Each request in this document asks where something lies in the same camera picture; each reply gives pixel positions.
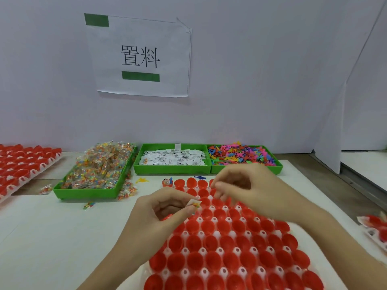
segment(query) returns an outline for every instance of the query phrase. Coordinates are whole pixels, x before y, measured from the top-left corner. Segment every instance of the hand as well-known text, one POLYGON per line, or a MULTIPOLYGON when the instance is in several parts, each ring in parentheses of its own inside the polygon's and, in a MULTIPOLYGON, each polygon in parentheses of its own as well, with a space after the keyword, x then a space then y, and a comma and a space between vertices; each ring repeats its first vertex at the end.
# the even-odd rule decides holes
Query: hand
POLYGON ((214 179, 215 198, 240 201, 263 216, 299 223, 313 203, 262 164, 226 166, 214 179))
POLYGON ((156 254, 185 219, 195 213, 194 206, 186 207, 192 198, 195 199, 188 193, 170 187, 139 197, 113 251, 119 252, 133 272, 137 270, 156 254))

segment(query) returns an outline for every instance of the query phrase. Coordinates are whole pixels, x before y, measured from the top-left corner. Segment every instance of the green plastic tray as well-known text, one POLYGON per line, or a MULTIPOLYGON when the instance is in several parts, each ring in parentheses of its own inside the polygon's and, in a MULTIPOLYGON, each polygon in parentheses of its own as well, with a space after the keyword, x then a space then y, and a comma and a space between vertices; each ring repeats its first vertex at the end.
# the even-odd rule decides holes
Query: green plastic tray
POLYGON ((141 157, 144 155, 146 150, 167 150, 174 149, 174 143, 144 143, 141 147, 136 161, 134 162, 134 171, 137 175, 149 175, 149 174, 210 174, 211 172, 211 160, 210 155, 208 154, 208 149, 206 145, 192 144, 192 143, 182 143, 182 150, 201 150, 206 155, 204 160, 205 166, 147 166, 139 165, 141 157))
MULTIPOLYGON (((278 175, 279 173, 281 173, 281 170, 284 167, 283 164, 281 164, 281 162, 278 161, 275 156, 273 156, 271 151, 269 151, 266 146, 264 146, 264 145, 248 145, 248 146, 250 146, 250 147, 259 147, 259 146, 263 147, 267 151, 267 153, 274 159, 274 162, 276 164, 276 166, 267 166, 268 169, 270 171, 272 171, 275 175, 278 175)), ((224 167, 225 167, 225 165, 211 165, 211 174, 218 174, 224 167)))
MULTIPOLYGON (((94 199, 94 198, 116 198, 123 186, 125 181, 127 172, 133 165, 133 162, 136 158, 136 154, 138 151, 138 147, 134 148, 134 151, 130 155, 128 161, 123 167, 122 173, 119 177, 116 187, 112 189, 61 189, 61 181, 54 187, 54 193, 57 198, 62 200, 70 200, 70 199, 94 199)), ((66 174, 63 180, 66 180, 67 175, 71 172, 71 170, 66 174)))

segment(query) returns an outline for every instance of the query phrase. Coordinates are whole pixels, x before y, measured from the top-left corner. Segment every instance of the white wall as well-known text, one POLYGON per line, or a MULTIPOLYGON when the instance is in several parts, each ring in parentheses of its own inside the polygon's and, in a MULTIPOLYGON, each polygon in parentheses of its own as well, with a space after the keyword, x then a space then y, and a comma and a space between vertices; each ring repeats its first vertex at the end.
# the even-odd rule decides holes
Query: white wall
POLYGON ((311 152, 383 0, 0 0, 0 142, 311 152), (188 98, 95 91, 83 13, 193 29, 188 98))
POLYGON ((348 80, 342 150, 387 149, 387 8, 348 80))

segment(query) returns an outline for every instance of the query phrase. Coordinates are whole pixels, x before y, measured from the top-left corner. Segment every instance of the green tape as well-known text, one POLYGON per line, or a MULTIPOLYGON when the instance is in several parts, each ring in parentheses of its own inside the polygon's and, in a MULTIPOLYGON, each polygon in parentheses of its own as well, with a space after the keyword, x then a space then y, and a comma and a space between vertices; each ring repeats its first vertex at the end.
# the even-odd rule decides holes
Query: green tape
POLYGON ((160 82, 160 74, 122 71, 122 79, 160 82))
POLYGON ((85 13, 86 25, 109 27, 109 17, 107 15, 85 13))

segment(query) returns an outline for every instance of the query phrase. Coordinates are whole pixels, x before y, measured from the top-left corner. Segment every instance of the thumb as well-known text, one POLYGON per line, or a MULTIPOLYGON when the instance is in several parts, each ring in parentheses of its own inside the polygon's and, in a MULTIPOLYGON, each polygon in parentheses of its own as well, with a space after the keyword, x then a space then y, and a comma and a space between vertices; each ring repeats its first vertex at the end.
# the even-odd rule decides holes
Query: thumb
POLYGON ((186 206, 182 208, 178 212, 174 213, 170 218, 163 221, 165 224, 165 229, 169 231, 169 233, 173 232, 181 223, 185 221, 185 219, 189 218, 196 212, 196 207, 194 206, 186 206))
POLYGON ((245 190, 238 186, 221 182, 221 181, 215 184, 215 188, 217 191, 220 191, 221 193, 224 193, 230 196, 232 199, 235 199, 242 203, 247 203, 246 200, 247 200, 247 195, 249 193, 249 190, 245 190))

